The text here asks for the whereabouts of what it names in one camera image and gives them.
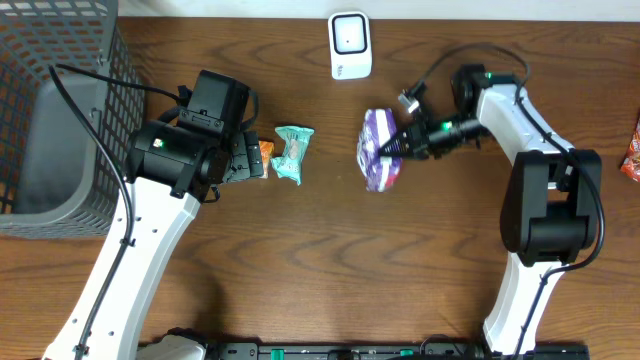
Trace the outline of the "purple red snack bag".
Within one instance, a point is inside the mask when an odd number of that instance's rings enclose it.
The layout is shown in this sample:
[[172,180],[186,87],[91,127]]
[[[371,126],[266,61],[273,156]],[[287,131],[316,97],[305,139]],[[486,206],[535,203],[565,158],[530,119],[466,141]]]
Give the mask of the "purple red snack bag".
[[378,151],[396,134],[397,128],[390,108],[368,109],[360,131],[356,160],[364,175],[366,189],[385,192],[398,178],[402,159],[382,157]]

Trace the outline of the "orange white snack packet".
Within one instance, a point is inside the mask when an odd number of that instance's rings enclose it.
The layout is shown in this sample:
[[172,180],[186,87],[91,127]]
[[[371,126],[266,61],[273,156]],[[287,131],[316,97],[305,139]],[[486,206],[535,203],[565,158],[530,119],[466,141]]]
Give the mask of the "orange white snack packet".
[[275,150],[275,144],[270,141],[260,140],[259,146],[263,166],[263,175],[261,176],[261,179],[267,179],[269,177],[270,161]]

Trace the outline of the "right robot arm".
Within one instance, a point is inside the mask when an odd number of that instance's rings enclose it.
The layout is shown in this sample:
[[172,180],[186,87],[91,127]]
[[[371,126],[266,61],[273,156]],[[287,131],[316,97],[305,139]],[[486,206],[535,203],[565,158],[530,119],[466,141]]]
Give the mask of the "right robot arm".
[[602,248],[601,159],[559,136],[514,74],[463,65],[451,87],[457,111],[442,120],[435,120],[424,101],[424,81],[403,91],[398,100],[413,121],[378,154],[438,159],[470,140],[497,141],[511,164],[499,220],[508,257],[496,302],[482,325],[482,345],[495,359],[532,358],[554,287],[563,274],[590,264]]

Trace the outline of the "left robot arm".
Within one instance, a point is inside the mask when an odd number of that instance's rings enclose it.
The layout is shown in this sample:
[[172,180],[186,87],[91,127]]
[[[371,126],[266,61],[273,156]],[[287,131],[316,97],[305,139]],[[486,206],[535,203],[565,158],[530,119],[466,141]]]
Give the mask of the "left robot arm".
[[109,233],[69,320],[46,348],[47,359],[204,359],[209,346],[177,330],[139,343],[149,307],[179,239],[221,184],[263,175],[254,118],[257,93],[218,73],[200,72],[180,87],[176,105],[136,130]]

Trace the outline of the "red Top chocolate bar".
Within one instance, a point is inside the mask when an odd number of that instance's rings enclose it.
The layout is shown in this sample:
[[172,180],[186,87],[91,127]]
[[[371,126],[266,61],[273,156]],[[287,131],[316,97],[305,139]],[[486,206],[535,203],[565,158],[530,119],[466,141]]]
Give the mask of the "red Top chocolate bar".
[[625,157],[620,166],[620,171],[635,182],[640,182],[640,120],[637,121],[634,133],[632,135],[629,146],[626,150]]

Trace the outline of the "teal snack packet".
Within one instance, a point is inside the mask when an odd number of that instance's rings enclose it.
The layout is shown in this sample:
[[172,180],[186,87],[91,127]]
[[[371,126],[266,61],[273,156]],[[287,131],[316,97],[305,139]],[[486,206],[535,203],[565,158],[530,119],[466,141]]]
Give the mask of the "teal snack packet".
[[282,154],[271,159],[279,178],[289,178],[301,185],[301,165],[315,130],[300,126],[280,126],[276,134],[285,141]]

